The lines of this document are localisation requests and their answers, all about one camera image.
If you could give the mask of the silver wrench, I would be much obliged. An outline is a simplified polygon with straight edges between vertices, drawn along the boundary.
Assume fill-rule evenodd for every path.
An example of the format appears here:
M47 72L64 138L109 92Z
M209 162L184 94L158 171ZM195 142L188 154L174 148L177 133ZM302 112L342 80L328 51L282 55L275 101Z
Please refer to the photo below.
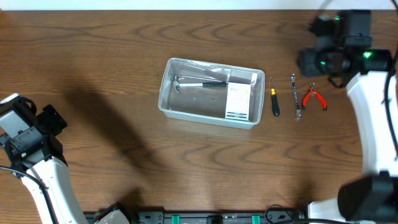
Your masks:
M295 82L295 74L291 74L291 85L292 85L292 91L293 91L293 96L294 96L294 101L295 101L295 117L297 120L302 119L302 114L301 114L301 109L300 109L300 103L297 95L297 89L296 89L296 82Z

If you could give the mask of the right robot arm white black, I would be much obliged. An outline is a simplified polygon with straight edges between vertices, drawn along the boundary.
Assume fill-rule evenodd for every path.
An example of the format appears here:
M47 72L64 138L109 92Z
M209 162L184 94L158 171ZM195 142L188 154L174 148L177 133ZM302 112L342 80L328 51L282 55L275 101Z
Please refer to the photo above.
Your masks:
M340 11L310 24L317 37L302 52L305 76L340 78L356 116L363 152L363 174L343 185L335 198L312 202L310 223L395 223L397 221L397 58L374 49L371 12Z

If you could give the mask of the white blue cardboard box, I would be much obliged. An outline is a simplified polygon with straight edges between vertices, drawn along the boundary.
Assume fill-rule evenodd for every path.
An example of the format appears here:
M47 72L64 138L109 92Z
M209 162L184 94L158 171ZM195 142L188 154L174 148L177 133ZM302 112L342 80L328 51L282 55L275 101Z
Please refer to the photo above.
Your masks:
M251 86L242 83L228 83L225 118L249 121Z

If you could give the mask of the small hammer black handle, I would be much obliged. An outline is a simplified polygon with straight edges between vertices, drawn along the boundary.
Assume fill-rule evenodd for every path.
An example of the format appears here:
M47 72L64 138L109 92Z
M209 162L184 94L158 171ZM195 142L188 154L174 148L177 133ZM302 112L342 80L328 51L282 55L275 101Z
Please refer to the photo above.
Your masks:
M210 80L200 77L175 76L172 86L177 94L181 89L186 88L204 88L204 87L226 87L227 82L221 80Z

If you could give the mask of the black yellow screwdriver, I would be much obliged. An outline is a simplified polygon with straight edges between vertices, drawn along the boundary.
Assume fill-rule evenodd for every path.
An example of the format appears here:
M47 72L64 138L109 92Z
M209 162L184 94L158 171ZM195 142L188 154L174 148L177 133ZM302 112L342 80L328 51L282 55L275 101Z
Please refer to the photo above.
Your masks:
M273 86L273 81L272 77L270 77L270 83L271 83L271 103L272 103L272 112L274 116L280 116L280 108L279 108L279 103L277 101L277 95L275 88Z

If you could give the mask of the clear plastic container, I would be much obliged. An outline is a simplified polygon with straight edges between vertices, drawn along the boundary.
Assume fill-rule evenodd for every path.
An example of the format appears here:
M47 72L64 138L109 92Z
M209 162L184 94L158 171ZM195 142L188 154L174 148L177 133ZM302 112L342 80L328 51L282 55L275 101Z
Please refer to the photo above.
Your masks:
M200 77L226 81L226 87L181 89L172 86L175 76ZM249 121L225 118L228 83L251 86ZM159 109L169 118L214 124L232 128L251 129L262 116L266 75L262 70L219 63L171 58L167 62L159 93Z

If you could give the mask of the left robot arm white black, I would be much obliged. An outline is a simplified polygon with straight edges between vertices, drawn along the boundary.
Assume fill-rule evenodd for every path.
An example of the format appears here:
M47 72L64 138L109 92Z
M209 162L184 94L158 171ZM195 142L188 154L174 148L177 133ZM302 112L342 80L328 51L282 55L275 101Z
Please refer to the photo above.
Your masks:
M115 203L96 214L85 214L70 181L63 146L56 138L67 123L52 105L41 113L33 101L17 94L1 102L1 147L8 170L30 192L43 223L130 223Z

